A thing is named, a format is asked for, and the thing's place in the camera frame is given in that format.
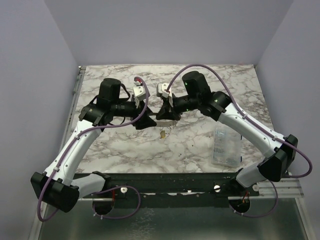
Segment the yellow key tag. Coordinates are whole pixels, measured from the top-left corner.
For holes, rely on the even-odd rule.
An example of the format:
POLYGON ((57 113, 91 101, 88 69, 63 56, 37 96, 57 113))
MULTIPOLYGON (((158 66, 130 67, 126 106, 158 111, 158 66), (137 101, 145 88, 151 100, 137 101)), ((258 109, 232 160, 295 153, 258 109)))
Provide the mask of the yellow key tag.
POLYGON ((166 131, 165 130, 162 130, 161 132, 160 132, 160 138, 161 139, 164 139, 166 137, 166 131))

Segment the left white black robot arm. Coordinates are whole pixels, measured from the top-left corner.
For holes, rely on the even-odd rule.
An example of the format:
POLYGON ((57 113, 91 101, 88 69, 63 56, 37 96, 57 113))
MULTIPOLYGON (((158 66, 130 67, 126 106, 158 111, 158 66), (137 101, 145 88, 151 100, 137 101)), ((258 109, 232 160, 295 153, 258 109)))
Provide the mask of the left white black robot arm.
POLYGON ((42 173, 32 175, 30 182, 39 209, 46 203, 67 213, 82 197, 97 194, 103 198, 110 193, 110 177, 105 173, 94 171, 78 179, 74 176, 88 149, 104 130, 129 125, 138 130, 145 128, 150 93, 142 78, 136 76, 133 82, 133 94, 121 98, 120 90, 125 85, 118 79, 105 78, 98 95, 82 108, 75 129, 58 156, 42 173))

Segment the large metal key ring band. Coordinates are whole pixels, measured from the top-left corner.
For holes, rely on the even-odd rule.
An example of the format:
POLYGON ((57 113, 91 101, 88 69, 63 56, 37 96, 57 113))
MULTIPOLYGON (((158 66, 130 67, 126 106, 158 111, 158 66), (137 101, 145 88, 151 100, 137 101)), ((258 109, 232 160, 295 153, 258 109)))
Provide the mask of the large metal key ring band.
POLYGON ((178 123, 177 120, 167 120, 167 119, 157 120, 156 113, 151 113, 149 117, 151 117, 151 119, 155 121, 156 127, 159 127, 159 128, 173 127, 178 123))

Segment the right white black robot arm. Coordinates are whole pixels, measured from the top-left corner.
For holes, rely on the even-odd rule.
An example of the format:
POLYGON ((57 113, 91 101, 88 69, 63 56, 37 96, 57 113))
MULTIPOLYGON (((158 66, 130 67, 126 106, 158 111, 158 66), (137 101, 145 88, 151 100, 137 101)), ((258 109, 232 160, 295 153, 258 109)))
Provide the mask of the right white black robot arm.
POLYGON ((156 115, 157 120, 180 120, 184 112, 199 110, 204 116, 220 122, 251 142, 264 156, 264 160, 241 169, 229 189, 240 196, 251 185, 269 180, 279 182, 296 156, 294 148, 298 139, 290 134, 284 136, 251 118, 242 108, 232 103, 222 91, 211 91, 205 76, 191 71, 182 77, 187 95, 175 97, 168 84, 159 83, 156 95, 163 105, 156 115))

